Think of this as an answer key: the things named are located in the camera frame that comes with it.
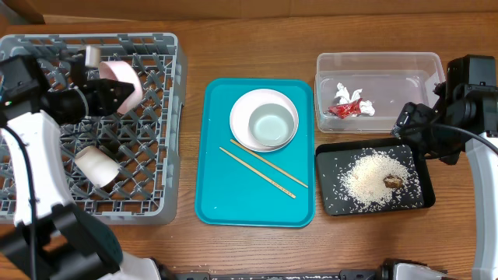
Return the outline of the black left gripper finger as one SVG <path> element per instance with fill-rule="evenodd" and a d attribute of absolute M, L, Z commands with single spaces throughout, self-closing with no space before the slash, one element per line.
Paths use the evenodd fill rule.
<path fill-rule="evenodd" d="M 135 87 L 129 82 L 119 82 L 112 79 L 98 79 L 97 114 L 108 116 L 114 113 L 126 114 L 134 105 Z"/>
<path fill-rule="evenodd" d="M 98 68 L 101 61 L 101 49 L 92 45 L 85 47 L 85 66 L 87 68 Z"/>

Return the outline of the pink plastic bowl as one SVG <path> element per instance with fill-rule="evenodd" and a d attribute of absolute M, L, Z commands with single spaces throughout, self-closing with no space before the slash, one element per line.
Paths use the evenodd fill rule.
<path fill-rule="evenodd" d="M 126 61 L 102 61 L 98 66 L 98 70 L 101 79 L 131 83 L 135 88 L 134 92 L 117 109 L 119 114 L 126 114 L 140 104 L 143 99 L 142 84 L 129 63 Z"/>

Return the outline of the dark food scrap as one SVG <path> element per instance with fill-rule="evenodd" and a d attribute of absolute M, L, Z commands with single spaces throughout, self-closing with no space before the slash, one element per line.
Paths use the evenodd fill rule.
<path fill-rule="evenodd" d="M 404 184 L 403 179 L 395 175 L 387 175 L 383 179 L 383 182 L 385 187 L 390 189 L 399 189 Z"/>

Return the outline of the red foil sauce packet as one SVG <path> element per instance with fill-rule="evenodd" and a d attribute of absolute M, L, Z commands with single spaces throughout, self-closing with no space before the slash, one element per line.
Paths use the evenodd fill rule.
<path fill-rule="evenodd" d="M 358 100 L 355 100 L 351 103 L 344 103 L 344 104 L 330 106 L 328 108 L 328 112 L 341 119 L 344 119 L 354 114 L 360 114 L 361 113 L 360 103 L 362 100 L 363 100 L 362 98 L 359 98 Z"/>

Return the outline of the white paper cup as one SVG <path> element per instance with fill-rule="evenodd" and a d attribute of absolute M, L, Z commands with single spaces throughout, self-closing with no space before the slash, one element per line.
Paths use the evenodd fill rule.
<path fill-rule="evenodd" d="M 97 187 L 105 187 L 118 174 L 120 165 L 95 146 L 87 146 L 75 156 L 75 164 Z"/>

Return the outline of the white tissue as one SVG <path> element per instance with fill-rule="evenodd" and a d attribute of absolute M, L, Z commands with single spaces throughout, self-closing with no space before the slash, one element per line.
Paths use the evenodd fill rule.
<path fill-rule="evenodd" d="M 333 105 L 338 105 L 338 104 L 344 104 L 344 103 L 351 103 L 355 100 L 358 100 L 361 97 L 362 94 L 362 89 L 356 89 L 353 91 L 353 93 L 350 93 L 347 89 L 346 86 L 344 86 L 342 83 L 337 84 L 337 92 L 335 94 L 335 97 L 333 99 Z M 360 109 L 361 113 L 360 114 L 354 114 L 349 117 L 357 117 L 360 115 L 366 115 L 366 116 L 374 116 L 375 115 L 375 109 L 373 106 L 373 103 L 369 100 L 362 100 L 360 103 Z"/>

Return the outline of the wooden chopstick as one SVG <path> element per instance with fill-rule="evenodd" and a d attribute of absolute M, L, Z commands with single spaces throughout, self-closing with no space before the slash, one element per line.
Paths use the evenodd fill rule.
<path fill-rule="evenodd" d="M 270 161 L 268 161 L 267 159 L 263 158 L 262 156 L 258 155 L 257 153 L 253 152 L 252 150 L 244 147 L 243 145 L 241 145 L 239 142 L 237 142 L 236 140 L 234 139 L 230 139 L 230 142 L 234 145 L 236 145 L 237 147 L 243 149 L 245 152 L 248 152 L 249 154 L 251 154 L 252 156 L 256 157 L 257 159 L 261 160 L 263 163 L 269 165 L 270 167 L 272 167 L 273 169 L 279 171 L 280 173 L 284 174 L 285 176 L 287 176 L 289 179 L 297 182 L 298 184 L 302 185 L 303 187 L 305 188 L 308 188 L 308 185 L 305 184 L 304 182 L 302 182 L 301 180 L 295 178 L 293 175 L 291 175 L 290 173 L 287 173 L 285 170 L 283 170 L 282 168 L 276 166 L 275 164 L 271 163 Z"/>
<path fill-rule="evenodd" d="M 248 163 L 244 162 L 242 159 L 238 158 L 237 156 L 235 156 L 233 153 L 227 151 L 226 149 L 224 149 L 223 147 L 219 147 L 219 149 L 224 152 L 225 154 L 227 154 L 229 157 L 231 157 L 232 159 L 236 160 L 238 163 L 240 163 L 241 165 L 245 166 L 247 169 L 249 169 L 250 171 L 252 171 L 253 173 L 257 174 L 259 177 L 261 177 L 263 180 L 267 181 L 268 183 L 270 183 L 271 185 L 273 185 L 274 187 L 278 188 L 281 192 L 285 193 L 286 195 L 288 195 L 289 197 L 291 197 L 292 199 L 296 199 L 296 195 L 290 191 L 288 191 L 287 189 L 285 189 L 284 187 L 282 187 L 280 184 L 276 183 L 274 180 L 272 180 L 271 178 L 267 177 L 266 175 L 264 175 L 263 173 L 261 173 L 259 170 L 256 170 L 254 167 L 252 167 L 251 165 L 249 165 Z"/>

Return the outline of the grey bowl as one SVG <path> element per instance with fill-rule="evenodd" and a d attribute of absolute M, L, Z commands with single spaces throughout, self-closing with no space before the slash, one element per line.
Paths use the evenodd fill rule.
<path fill-rule="evenodd" d="M 298 115 L 288 105 L 262 104 L 250 114 L 248 128 L 258 144 L 269 148 L 284 146 L 296 134 Z"/>

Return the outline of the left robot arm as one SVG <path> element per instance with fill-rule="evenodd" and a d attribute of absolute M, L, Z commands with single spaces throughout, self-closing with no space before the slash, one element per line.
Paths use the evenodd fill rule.
<path fill-rule="evenodd" d="M 1 134 L 16 184 L 15 228 L 2 253 L 32 279 L 166 279 L 152 258 L 121 249 L 113 231 L 78 207 L 62 163 L 61 127 L 85 117 L 124 114 L 142 99 L 142 84 L 124 61 L 102 61 L 96 47 L 59 54 L 72 88 L 51 88 L 36 57 L 1 63 Z"/>

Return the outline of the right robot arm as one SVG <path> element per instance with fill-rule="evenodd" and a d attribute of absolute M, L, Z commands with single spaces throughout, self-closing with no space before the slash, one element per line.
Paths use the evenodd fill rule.
<path fill-rule="evenodd" d="M 416 145 L 425 159 L 454 165 L 465 153 L 476 211 L 473 279 L 497 278 L 497 88 L 481 82 L 436 87 L 434 107 L 408 102 L 391 134 Z"/>

